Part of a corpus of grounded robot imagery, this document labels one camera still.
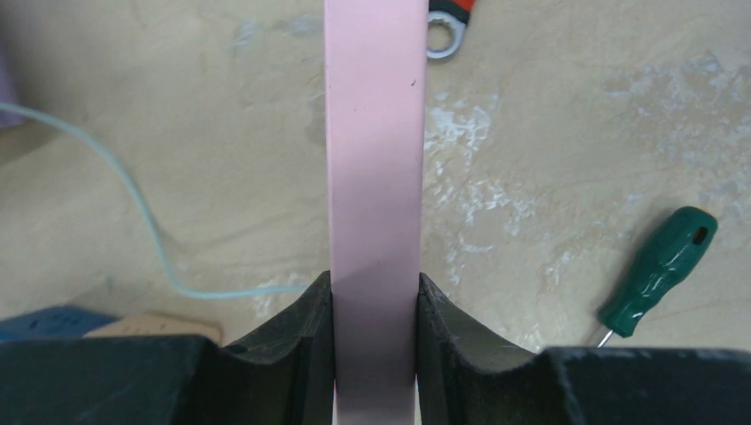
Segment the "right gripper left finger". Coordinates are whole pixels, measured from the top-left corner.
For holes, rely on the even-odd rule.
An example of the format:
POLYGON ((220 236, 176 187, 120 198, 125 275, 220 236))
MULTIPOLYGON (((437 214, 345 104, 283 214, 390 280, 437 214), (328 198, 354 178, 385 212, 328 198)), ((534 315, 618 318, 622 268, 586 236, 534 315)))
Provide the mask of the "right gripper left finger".
POLYGON ((329 424, 329 273, 227 346, 198 335, 1 346, 4 424, 329 424))

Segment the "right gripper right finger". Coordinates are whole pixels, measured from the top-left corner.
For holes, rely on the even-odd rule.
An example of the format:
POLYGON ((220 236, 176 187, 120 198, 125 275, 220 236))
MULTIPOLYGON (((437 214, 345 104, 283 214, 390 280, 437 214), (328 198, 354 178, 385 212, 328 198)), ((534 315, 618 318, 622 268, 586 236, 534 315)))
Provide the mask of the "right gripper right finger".
POLYGON ((425 424, 747 424, 750 356, 714 349, 552 347, 532 353, 426 275, 416 370, 425 424))

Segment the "orange cube adapter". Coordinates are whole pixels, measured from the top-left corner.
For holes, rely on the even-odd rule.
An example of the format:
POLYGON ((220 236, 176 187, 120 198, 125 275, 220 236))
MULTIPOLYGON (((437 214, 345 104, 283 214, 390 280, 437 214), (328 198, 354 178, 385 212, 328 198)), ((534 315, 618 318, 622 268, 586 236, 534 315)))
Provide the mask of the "orange cube adapter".
POLYGON ((199 335, 220 344, 223 332, 216 324, 163 313, 131 315, 96 328, 84 337, 199 335))

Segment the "blue cube adapter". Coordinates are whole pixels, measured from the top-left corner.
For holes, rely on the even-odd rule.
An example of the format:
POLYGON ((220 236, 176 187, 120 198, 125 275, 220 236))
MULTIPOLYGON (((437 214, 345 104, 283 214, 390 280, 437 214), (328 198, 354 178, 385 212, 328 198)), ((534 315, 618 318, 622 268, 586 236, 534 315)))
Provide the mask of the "blue cube adapter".
POLYGON ((80 338, 119 319, 74 305, 57 305, 1 319, 1 342, 80 338))

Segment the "green handled screwdriver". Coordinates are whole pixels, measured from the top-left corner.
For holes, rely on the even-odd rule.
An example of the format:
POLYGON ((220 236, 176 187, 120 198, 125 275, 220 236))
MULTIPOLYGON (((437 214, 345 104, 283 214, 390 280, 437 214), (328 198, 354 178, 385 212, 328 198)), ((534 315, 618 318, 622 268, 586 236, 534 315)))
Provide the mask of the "green handled screwdriver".
POLYGON ((635 250, 614 292, 598 311, 605 334, 628 338, 665 295, 696 268, 718 230, 717 219, 694 206, 683 206, 662 220, 635 250))

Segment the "pink power strip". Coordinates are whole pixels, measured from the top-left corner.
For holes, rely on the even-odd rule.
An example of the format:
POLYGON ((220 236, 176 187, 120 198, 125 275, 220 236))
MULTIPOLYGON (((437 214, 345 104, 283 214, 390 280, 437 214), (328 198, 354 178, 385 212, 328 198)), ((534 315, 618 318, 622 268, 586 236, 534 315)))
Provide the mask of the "pink power strip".
POLYGON ((324 5, 341 424, 414 422, 427 10, 424 1, 324 5))

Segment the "red handled adjustable wrench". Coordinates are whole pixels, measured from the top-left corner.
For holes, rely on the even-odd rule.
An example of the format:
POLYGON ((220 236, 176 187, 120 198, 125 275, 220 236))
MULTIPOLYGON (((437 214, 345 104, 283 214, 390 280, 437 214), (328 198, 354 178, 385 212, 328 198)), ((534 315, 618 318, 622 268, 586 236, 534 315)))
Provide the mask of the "red handled adjustable wrench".
POLYGON ((428 25, 445 27, 451 36, 451 44, 443 49, 427 49, 431 60, 453 56, 461 47, 476 0, 429 0, 428 25))

